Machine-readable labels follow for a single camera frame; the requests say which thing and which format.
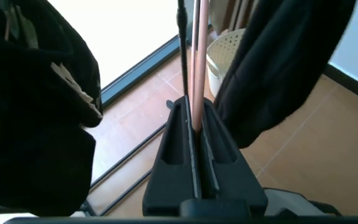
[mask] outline drying rack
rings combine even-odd
[[[195,68],[196,68],[196,60],[197,58],[197,50],[200,49],[200,53],[204,53],[204,57],[199,54],[198,57],[198,65],[205,65],[206,64],[206,37],[208,35],[208,0],[195,0],[194,3],[194,11],[193,11],[193,25],[192,25],[192,38],[191,38],[191,73],[190,73],[190,90],[188,92],[190,102],[201,101],[203,100],[203,93],[204,93],[204,79],[205,79],[205,67],[199,66],[198,71],[201,71],[199,76],[197,77],[199,83],[195,79]],[[190,108],[193,111],[194,103],[190,104]],[[171,100],[166,101],[166,106],[170,110],[173,108],[173,102]],[[199,108],[195,108],[196,114],[201,117],[202,111],[198,111]],[[116,162],[112,167],[110,167],[104,174],[98,177],[92,184],[90,188],[90,192],[94,190],[96,186],[101,184],[106,178],[110,175],[115,173],[120,166],[125,164],[132,156],[136,155],[149,141],[153,140],[164,128],[166,123],[162,124],[161,127],[157,128],[151,135],[145,138],[141,143],[139,143],[135,148],[129,151],[123,158],[121,158],[118,162]],[[122,193],[118,198],[116,198],[111,204],[109,204],[101,213],[96,213],[92,206],[90,205],[88,200],[85,200],[84,204],[78,210],[79,212],[84,212],[87,217],[102,217],[107,215],[116,205],[118,205],[123,199],[125,199],[133,190],[135,190],[143,181],[150,175],[151,169],[148,170],[141,178],[139,178],[135,183],[133,183],[124,193]],[[0,207],[0,214],[12,214],[12,213],[28,213],[27,210],[18,209],[18,208],[7,208],[7,207]]]

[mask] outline pink rod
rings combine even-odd
[[[197,59],[197,40],[198,40],[198,26],[200,21],[200,0],[194,1],[193,10],[193,34],[191,37],[191,62],[190,62],[190,111],[194,107],[194,82],[196,78],[196,59]]]
[[[200,26],[198,32],[198,55],[197,55],[197,77],[195,78],[195,95],[193,113],[191,119],[193,129],[198,134],[201,130],[201,119],[203,117],[204,108],[204,84],[205,84],[205,68],[206,68],[206,48],[208,37],[208,0],[201,0],[200,4]]]

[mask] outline perforated plastic basket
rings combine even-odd
[[[235,30],[222,35],[207,48],[207,69],[209,88],[213,96],[218,94],[222,80],[237,52],[245,29]]]

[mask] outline baseboard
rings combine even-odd
[[[352,91],[356,95],[358,95],[358,81],[346,75],[336,67],[328,64],[327,68],[323,72],[327,77],[334,80],[335,82],[341,84],[343,87]]]

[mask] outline black garment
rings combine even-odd
[[[260,0],[214,105],[239,148],[307,99],[355,0]]]
[[[71,215],[90,189],[95,140],[81,127],[101,122],[98,64],[46,0],[11,2],[34,25],[39,48],[12,34],[5,41],[0,9],[0,205],[39,216]],[[67,68],[99,113],[51,69],[52,62]]]

